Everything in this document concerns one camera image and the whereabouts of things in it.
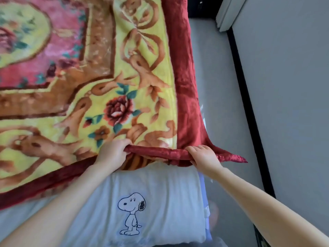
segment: gray floor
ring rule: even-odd
[[[224,165],[246,181],[263,188],[243,108],[230,45],[214,20],[190,19],[195,74],[201,112],[212,142],[239,154],[249,163]],[[215,182],[206,179],[208,199],[220,210],[212,236],[228,247],[257,246],[253,224],[235,201]]]

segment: person's right arm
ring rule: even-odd
[[[207,146],[186,148],[192,164],[218,181],[245,211],[272,247],[329,247],[329,238],[297,213],[261,189],[224,168]]]

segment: snoopy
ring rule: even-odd
[[[137,211],[144,210],[145,206],[145,199],[138,192],[135,192],[129,197],[123,198],[119,201],[118,208],[120,210],[129,212],[129,216],[125,222],[125,225],[128,227],[128,229],[120,231],[121,235],[134,236],[139,234],[137,228],[141,228],[142,226],[138,224],[135,213]]]

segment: forearm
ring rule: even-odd
[[[237,201],[272,247],[328,247],[329,238],[294,211],[227,168],[216,180]]]
[[[0,243],[0,247],[59,246],[72,221],[104,175],[89,167],[72,185]]]

